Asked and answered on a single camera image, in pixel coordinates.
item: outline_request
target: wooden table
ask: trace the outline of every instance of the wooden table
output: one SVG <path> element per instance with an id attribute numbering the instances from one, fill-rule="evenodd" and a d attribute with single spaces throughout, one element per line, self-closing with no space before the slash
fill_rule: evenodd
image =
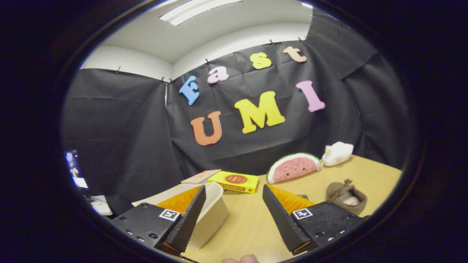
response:
<path id="1" fill-rule="evenodd" d="M 325 191 L 332 182 L 343 182 L 349 178 L 367 195 L 366 208 L 359 215 L 371 215 L 389 196 L 401 171 L 393 167 L 359 156 L 333 167 L 323 167 L 314 172 L 276 187 L 294 194 L 306 194 L 314 203 L 325 201 Z M 283 243 L 279 231 L 262 199 L 264 175 L 259 177 L 254 194 L 227 190 L 223 200 L 229 210 L 217 233 L 201 248 L 187 247 L 182 255 L 201 263 L 220 263 L 223 258 L 239 260 L 244 255 L 254 254 L 260 263 L 273 263 L 292 257 Z"/>

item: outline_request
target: computer monitor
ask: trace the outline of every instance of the computer monitor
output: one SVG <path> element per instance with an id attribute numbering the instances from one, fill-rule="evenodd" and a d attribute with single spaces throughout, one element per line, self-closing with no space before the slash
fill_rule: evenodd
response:
<path id="1" fill-rule="evenodd" d="M 80 192 L 83 194 L 84 198 L 92 202 L 91 196 L 89 195 L 88 185 L 86 184 L 85 179 L 83 178 L 83 174 L 80 170 L 80 164 L 78 163 L 78 153 L 76 150 L 66 151 L 64 152 L 66 165 L 68 167 L 68 171 L 70 172 L 70 176 L 72 177 L 75 185 L 78 187 Z"/>

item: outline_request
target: black fabric backdrop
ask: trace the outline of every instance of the black fabric backdrop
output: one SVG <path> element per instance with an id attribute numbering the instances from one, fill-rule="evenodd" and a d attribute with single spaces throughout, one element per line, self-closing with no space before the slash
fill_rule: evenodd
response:
<path id="1" fill-rule="evenodd" d="M 64 105 L 65 150 L 76 149 L 92 195 L 121 214 L 183 180 L 164 110 L 166 83 L 115 71 L 77 72 Z"/>
<path id="2" fill-rule="evenodd" d="M 283 50 L 300 49 L 294 61 Z M 250 55 L 264 52 L 272 65 L 257 70 Z M 207 82 L 208 72 L 225 66 L 229 78 Z M 195 75 L 199 98 L 189 106 L 180 87 Z M 297 87 L 311 80 L 326 107 L 307 110 Z M 64 105 L 66 150 L 78 150 L 92 194 L 104 194 L 115 213 L 208 169 L 265 174 L 280 157 L 309 152 L 319 158 L 326 145 L 352 143 L 354 154 L 401 168 L 413 133 L 402 85 L 383 55 L 349 27 L 314 10 L 306 42 L 291 41 L 237 51 L 187 72 L 168 84 L 130 73 L 80 70 Z M 276 93 L 285 122 L 242 133 L 237 101 L 258 106 L 260 95 Z M 195 141 L 190 121 L 221 111 L 222 136 L 213 145 Z"/>
<path id="3" fill-rule="evenodd" d="M 299 48 L 307 62 L 298 63 L 284 54 L 287 46 Z M 266 53 L 272 65 L 255 69 L 249 57 L 257 52 Z M 208 72 L 217 66 L 225 66 L 230 76 L 209 84 Z M 197 77 L 200 96 L 189 106 L 179 89 L 191 75 Z M 307 100 L 295 86 L 304 80 L 313 82 L 326 103 L 323 110 L 307 110 Z M 243 134 L 234 104 L 249 99 L 258 106 L 265 91 L 275 91 L 285 122 Z M 286 154 L 309 152 L 320 158 L 325 146 L 337 141 L 354 144 L 356 155 L 401 168 L 413 132 L 406 105 L 402 85 L 382 54 L 351 28 L 314 11 L 306 42 L 248 48 L 187 72 L 169 85 L 166 109 L 185 176 L 218 168 L 261 175 Z M 222 136 L 213 145 L 201 146 L 190 121 L 205 117 L 209 136 L 213 130 L 207 115 L 216 110 L 221 111 Z"/>

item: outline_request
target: yellow box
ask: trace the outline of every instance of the yellow box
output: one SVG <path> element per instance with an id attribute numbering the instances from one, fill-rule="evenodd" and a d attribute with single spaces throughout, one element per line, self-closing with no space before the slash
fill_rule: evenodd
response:
<path id="1" fill-rule="evenodd" d="M 258 176 L 219 171 L 211 176 L 208 182 L 219 183 L 222 188 L 228 190 L 255 193 L 258 184 Z"/>

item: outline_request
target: watermelon slice pillow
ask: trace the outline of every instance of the watermelon slice pillow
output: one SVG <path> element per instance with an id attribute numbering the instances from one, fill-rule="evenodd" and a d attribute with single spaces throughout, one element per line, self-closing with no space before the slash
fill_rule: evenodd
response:
<path id="1" fill-rule="evenodd" d="M 315 171 L 320 171 L 323 163 L 312 154 L 294 153 L 276 161 L 266 175 L 268 183 L 278 183 Z"/>

